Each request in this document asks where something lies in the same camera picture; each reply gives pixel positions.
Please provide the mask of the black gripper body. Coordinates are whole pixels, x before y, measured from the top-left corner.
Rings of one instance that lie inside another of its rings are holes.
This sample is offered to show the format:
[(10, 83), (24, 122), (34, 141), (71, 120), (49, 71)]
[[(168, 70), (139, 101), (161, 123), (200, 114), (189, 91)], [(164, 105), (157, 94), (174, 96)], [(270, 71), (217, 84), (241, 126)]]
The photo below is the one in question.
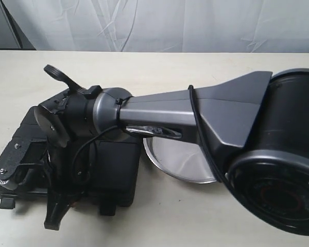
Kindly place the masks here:
[(94, 160), (90, 145), (97, 135), (93, 106), (99, 94), (100, 86), (66, 89), (39, 103), (34, 110), (37, 124), (47, 138), (46, 229), (59, 229), (65, 214), (87, 188)]

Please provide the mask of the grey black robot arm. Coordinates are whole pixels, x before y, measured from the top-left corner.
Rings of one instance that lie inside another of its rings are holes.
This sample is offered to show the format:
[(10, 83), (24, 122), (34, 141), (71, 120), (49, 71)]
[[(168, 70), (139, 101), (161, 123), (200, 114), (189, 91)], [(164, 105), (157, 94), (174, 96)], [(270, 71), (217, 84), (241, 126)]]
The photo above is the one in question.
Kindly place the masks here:
[(161, 137), (196, 144), (230, 194), (280, 230), (309, 236), (309, 68), (252, 72), (215, 86), (134, 97), (120, 87), (85, 89), (62, 71), (67, 90), (36, 106), (57, 229), (90, 176), (80, 153), (96, 140)]

